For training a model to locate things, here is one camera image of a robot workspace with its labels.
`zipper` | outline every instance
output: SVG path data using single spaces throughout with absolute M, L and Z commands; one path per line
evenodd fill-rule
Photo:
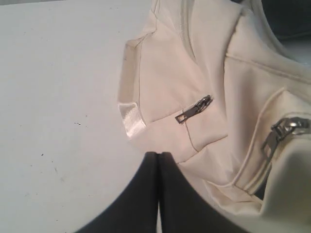
M 261 152 L 271 159 L 279 143 L 290 135 L 303 135 L 311 133 L 309 119 L 293 117 L 282 118 L 271 127 L 271 132 L 264 141 Z
M 193 107 L 185 111 L 184 113 L 175 117 L 179 124 L 184 123 L 189 118 L 203 112 L 211 103 L 213 102 L 213 98 L 208 95 L 199 100 Z

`white table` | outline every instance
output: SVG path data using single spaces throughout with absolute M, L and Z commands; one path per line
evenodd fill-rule
M 143 158 L 117 108 L 125 41 L 146 0 L 0 6 L 0 232 L 72 233 Z

